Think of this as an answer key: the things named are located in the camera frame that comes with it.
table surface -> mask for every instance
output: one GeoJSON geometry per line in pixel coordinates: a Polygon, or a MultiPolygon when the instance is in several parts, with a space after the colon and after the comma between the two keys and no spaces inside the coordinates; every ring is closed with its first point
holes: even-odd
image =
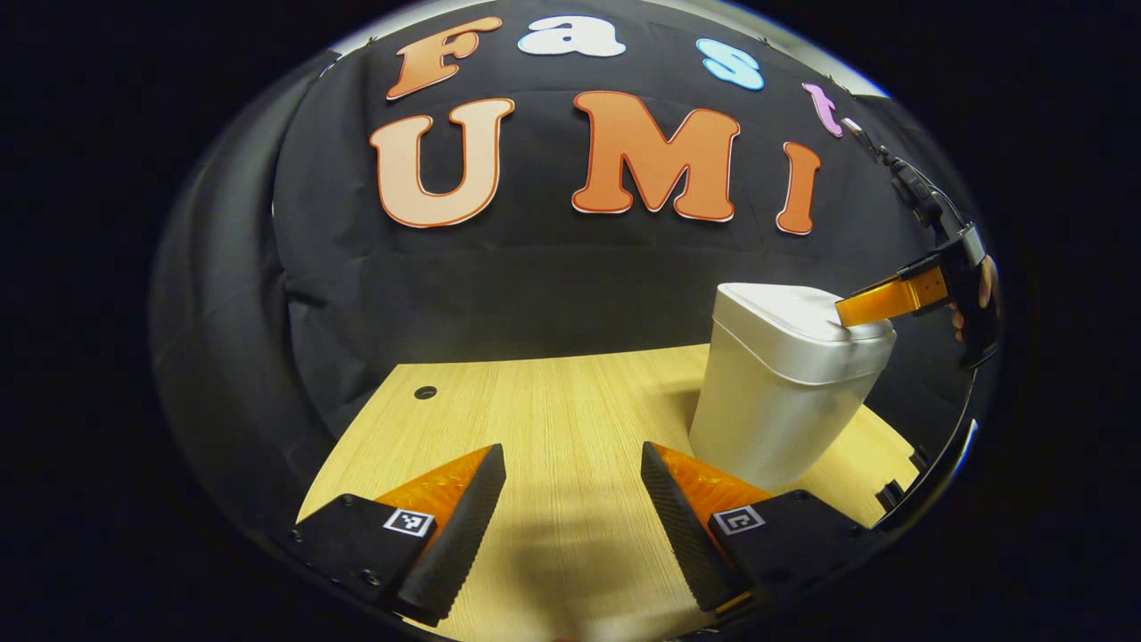
{"type": "MultiPolygon", "coordinates": [[[[458,640],[663,640],[712,620],[686,586],[642,487],[641,447],[693,454],[709,346],[478,364],[397,366],[337,444],[298,514],[378,497],[503,445],[507,483],[447,619],[458,640]],[[435,387],[418,400],[414,392],[435,387]]],[[[875,493],[907,488],[912,447],[861,407],[803,488],[872,526],[875,493]]]]}

